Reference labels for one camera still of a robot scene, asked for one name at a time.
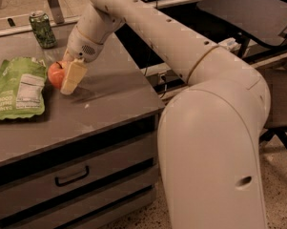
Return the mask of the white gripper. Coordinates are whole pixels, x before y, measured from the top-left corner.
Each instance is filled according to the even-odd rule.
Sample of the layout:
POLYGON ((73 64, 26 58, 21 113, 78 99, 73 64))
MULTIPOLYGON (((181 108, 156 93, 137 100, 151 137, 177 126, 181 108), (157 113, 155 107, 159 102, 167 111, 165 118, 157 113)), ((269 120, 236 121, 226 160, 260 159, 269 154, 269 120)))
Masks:
POLYGON ((72 94, 74 92, 88 70, 84 61, 94 61, 102 52, 103 47, 103 44, 91 41, 77 26, 72 29, 62 58, 64 78, 60 93, 72 94))

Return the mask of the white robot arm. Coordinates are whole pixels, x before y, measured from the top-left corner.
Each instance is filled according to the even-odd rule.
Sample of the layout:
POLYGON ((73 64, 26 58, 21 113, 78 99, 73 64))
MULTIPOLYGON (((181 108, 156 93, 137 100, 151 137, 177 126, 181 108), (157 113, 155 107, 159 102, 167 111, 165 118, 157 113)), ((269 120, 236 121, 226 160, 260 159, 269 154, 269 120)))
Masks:
POLYGON ((265 79, 140 0, 89 0, 65 59, 94 61, 122 24, 188 86, 167 104, 157 131, 172 229, 268 229, 258 157, 271 103, 265 79))

